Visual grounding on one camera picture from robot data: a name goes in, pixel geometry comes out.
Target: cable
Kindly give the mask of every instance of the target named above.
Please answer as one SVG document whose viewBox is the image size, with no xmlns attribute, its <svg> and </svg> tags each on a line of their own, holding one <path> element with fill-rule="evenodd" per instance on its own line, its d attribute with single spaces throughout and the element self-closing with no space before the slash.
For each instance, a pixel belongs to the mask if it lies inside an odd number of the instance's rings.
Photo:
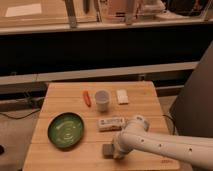
<svg viewBox="0 0 213 171">
<path fill-rule="evenodd" d="M 37 113 L 37 112 L 39 112 L 40 110 L 41 110 L 41 109 L 35 110 L 35 111 L 33 111 L 33 112 L 31 112 L 31 113 L 29 113 L 29 114 L 27 114 L 27 115 L 25 115 L 25 116 L 21 116 L 21 117 L 13 117 L 13 116 L 10 116 L 10 115 L 8 115 L 8 114 L 6 114 L 6 113 L 2 113 L 2 112 L 0 112 L 0 115 L 2 115 L 2 116 L 4 116 L 4 117 L 7 117 L 7 118 L 9 118 L 9 119 L 19 120 L 19 119 L 24 119 L 24 118 L 26 118 L 26 117 L 28 117 L 28 116 L 34 114 L 34 113 Z"/>
<path fill-rule="evenodd" d="M 173 130 L 172 130 L 172 135 L 175 135 L 175 120 L 171 117 L 171 116 L 168 116 L 168 115 L 163 115 L 164 117 L 167 117 L 168 119 L 170 119 L 172 121 L 172 124 L 173 124 Z"/>
</svg>

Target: wooden table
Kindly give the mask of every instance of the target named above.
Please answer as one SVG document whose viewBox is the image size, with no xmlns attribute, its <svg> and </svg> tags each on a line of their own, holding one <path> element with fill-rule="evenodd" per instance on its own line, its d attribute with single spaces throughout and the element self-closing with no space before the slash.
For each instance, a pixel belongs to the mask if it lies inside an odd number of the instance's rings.
<svg viewBox="0 0 213 171">
<path fill-rule="evenodd" d="M 126 89 L 130 103 L 118 105 L 116 90 Z M 88 90 L 92 107 L 82 99 L 82 92 Z M 105 114 L 96 109 L 94 94 L 98 90 L 110 92 L 110 108 Z M 55 148 L 47 137 L 47 128 L 54 117 L 63 112 L 79 114 L 85 123 L 85 132 L 80 143 L 68 152 Z M 150 132 L 168 134 L 165 118 L 152 82 L 100 82 L 100 83 L 51 83 L 34 131 L 24 164 L 24 171 L 138 171 L 176 170 L 175 160 L 141 151 L 133 151 L 125 159 L 115 161 L 104 159 L 102 144 L 110 143 L 116 132 L 98 131 L 99 118 L 135 114 L 145 116 L 150 122 Z"/>
</svg>

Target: orange object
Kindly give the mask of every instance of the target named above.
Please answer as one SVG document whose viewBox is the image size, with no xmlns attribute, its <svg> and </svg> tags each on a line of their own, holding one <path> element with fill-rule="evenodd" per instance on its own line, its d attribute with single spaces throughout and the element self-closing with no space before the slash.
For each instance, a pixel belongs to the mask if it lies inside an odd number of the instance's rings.
<svg viewBox="0 0 213 171">
<path fill-rule="evenodd" d="M 91 107 L 91 100 L 90 100 L 88 91 L 83 91 L 83 98 L 84 98 L 84 102 L 86 103 L 86 105 L 88 107 Z"/>
</svg>

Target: black dot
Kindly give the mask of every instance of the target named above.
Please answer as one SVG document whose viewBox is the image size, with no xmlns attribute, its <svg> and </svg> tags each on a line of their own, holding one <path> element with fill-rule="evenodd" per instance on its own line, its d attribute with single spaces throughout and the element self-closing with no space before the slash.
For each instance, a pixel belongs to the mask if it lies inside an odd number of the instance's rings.
<svg viewBox="0 0 213 171">
<path fill-rule="evenodd" d="M 0 155 L 4 153 L 4 147 L 0 145 Z"/>
</svg>

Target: shelf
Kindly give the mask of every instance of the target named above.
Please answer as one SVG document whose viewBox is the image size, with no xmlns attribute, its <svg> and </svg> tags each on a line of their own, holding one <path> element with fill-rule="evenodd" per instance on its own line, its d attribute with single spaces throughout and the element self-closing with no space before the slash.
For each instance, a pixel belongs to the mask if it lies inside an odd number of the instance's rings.
<svg viewBox="0 0 213 171">
<path fill-rule="evenodd" d="M 143 27 L 161 27 L 172 25 L 193 25 L 212 23 L 213 18 L 209 17 L 212 10 L 204 11 L 199 17 L 180 17 L 174 16 L 170 19 L 159 19 L 156 16 L 151 19 L 133 20 L 132 24 L 127 25 L 123 20 L 110 20 L 106 17 L 106 6 L 100 5 L 101 14 L 95 10 L 94 1 L 90 1 L 90 11 L 85 14 L 83 11 L 82 1 L 74 0 L 74 7 L 77 19 L 77 27 L 71 28 L 66 12 L 65 3 L 61 0 L 47 0 L 45 3 L 41 0 L 30 0 L 30 2 L 13 2 L 0 3 L 0 35 L 8 34 L 26 34 L 26 33 L 46 33 L 46 32 L 68 32 L 68 31 L 89 31 L 89 30 L 106 30 L 106 29 L 129 29 Z M 25 15 L 18 13 L 20 9 L 25 9 Z"/>
</svg>

